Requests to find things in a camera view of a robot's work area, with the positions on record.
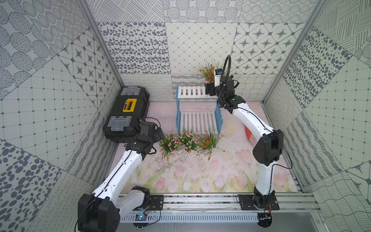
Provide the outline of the pink flower potted plant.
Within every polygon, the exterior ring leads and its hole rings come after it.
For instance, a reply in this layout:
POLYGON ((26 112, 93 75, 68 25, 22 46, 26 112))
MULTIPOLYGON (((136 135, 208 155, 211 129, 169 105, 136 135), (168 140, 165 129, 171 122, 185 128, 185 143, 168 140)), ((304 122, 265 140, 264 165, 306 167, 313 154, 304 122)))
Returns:
POLYGON ((181 135, 178 137, 178 142, 182 146, 182 149, 187 153, 197 152, 198 151, 198 136, 191 130, 184 130, 181 135))
POLYGON ((169 161, 170 156, 174 155, 181 148, 178 134, 165 134, 164 138, 159 142, 159 146, 161 148, 162 158, 169 161))

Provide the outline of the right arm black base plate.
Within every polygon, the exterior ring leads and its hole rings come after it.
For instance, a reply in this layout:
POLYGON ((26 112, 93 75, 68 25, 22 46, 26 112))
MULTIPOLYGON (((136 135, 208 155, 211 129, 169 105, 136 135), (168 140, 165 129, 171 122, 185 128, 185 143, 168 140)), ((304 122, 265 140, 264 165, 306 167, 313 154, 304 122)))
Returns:
POLYGON ((259 196, 255 194, 238 194, 236 196, 237 203, 241 210, 279 210, 280 206, 274 194, 267 196, 259 196))

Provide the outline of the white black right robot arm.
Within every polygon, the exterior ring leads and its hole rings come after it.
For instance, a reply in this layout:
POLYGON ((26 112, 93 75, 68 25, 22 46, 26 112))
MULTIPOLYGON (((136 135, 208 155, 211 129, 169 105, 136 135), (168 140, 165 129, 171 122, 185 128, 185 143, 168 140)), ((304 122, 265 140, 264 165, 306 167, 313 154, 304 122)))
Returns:
POLYGON ((259 163, 258 180, 254 187, 254 205, 263 209, 275 197, 273 189, 274 171, 283 151, 284 134, 263 122, 248 106, 245 100, 235 94, 231 76, 223 75, 221 69, 214 73, 214 85, 206 88, 206 94, 217 96, 217 105, 228 110, 247 127, 257 140, 253 156, 259 163))

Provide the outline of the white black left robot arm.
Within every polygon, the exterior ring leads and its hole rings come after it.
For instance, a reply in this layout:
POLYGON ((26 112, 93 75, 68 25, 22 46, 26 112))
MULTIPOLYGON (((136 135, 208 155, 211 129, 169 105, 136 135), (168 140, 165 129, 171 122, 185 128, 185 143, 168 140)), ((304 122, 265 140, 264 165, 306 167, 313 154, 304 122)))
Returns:
POLYGON ((160 122, 144 120, 140 132, 127 143, 120 161, 108 177, 91 193, 78 201, 74 231, 114 232, 121 218, 136 208, 147 209, 150 190, 135 186, 125 197, 119 195, 135 169, 147 155, 156 153, 154 144, 164 139, 160 122))

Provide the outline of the red flower potted plant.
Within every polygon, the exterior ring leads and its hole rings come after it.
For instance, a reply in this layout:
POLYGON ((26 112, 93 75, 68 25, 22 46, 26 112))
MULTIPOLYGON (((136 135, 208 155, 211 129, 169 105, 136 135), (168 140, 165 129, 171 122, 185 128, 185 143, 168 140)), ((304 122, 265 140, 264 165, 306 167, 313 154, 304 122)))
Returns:
POLYGON ((205 61, 204 65, 199 68, 199 72, 207 84, 213 84, 215 82, 215 71, 219 68, 219 62, 208 62, 205 61))
POLYGON ((211 159, 212 154, 217 149, 225 152, 223 149, 218 147, 221 138, 222 136, 214 131, 207 131, 206 133, 199 134, 196 139, 198 145, 197 152, 206 155, 208 160, 211 159))

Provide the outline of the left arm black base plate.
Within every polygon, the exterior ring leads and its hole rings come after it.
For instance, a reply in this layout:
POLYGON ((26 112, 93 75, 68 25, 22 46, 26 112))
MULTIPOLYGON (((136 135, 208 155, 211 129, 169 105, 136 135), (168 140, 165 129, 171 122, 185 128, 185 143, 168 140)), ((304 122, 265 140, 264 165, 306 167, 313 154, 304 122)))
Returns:
POLYGON ((145 210, 154 210, 160 211, 163 210, 164 204, 164 195, 150 195, 149 198, 145 198, 144 205, 135 208, 134 211, 145 211, 145 210))

